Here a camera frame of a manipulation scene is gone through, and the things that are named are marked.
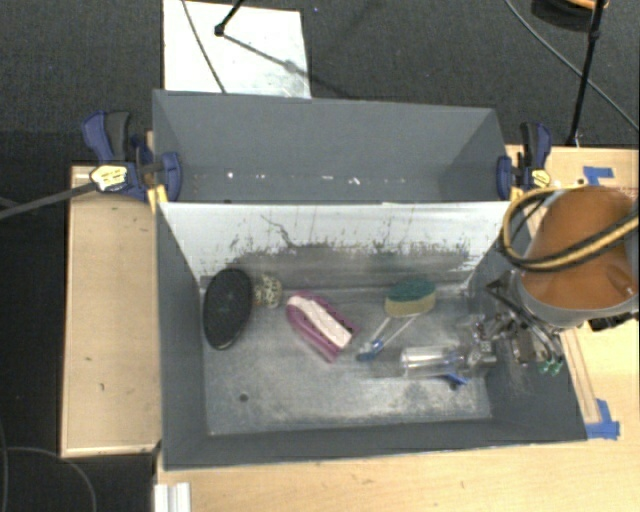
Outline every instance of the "blue tape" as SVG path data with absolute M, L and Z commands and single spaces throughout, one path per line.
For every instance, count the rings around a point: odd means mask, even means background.
M 589 185 L 600 185 L 599 178 L 613 178 L 613 169 L 611 167 L 588 167 L 584 166 L 582 172 L 587 178 Z
M 620 422 L 611 420 L 607 402 L 596 398 L 596 404 L 600 409 L 602 421 L 585 425 L 587 437 L 589 439 L 611 439 L 617 441 L 620 436 Z

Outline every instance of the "wooden board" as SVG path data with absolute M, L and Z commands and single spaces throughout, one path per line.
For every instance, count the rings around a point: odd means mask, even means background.
M 91 168 L 75 167 L 72 186 Z M 69 209 L 63 457 L 137 453 L 160 439 L 148 205 L 90 193 Z

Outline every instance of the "small round object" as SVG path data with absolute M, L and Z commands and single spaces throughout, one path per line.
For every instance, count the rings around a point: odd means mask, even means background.
M 281 299 L 282 283 L 270 274 L 262 274 L 254 290 L 256 306 L 274 309 L 280 305 Z
M 213 276 L 202 308 L 209 345 L 218 350 L 231 346 L 249 319 L 252 302 L 251 279 L 242 270 L 227 268 Z

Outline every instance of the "green sponge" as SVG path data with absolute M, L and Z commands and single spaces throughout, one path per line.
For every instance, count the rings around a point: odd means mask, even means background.
M 387 292 L 384 310 L 399 318 L 431 311 L 436 305 L 436 285 L 427 279 L 409 279 Z

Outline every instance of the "yellow label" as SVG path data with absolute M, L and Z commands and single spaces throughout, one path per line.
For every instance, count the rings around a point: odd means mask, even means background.
M 551 176 L 544 169 L 536 169 L 531 173 L 531 177 L 533 178 L 533 182 L 539 188 L 547 188 L 551 185 Z
M 103 192 L 127 184 L 127 168 L 122 165 L 101 165 L 91 172 L 91 180 Z

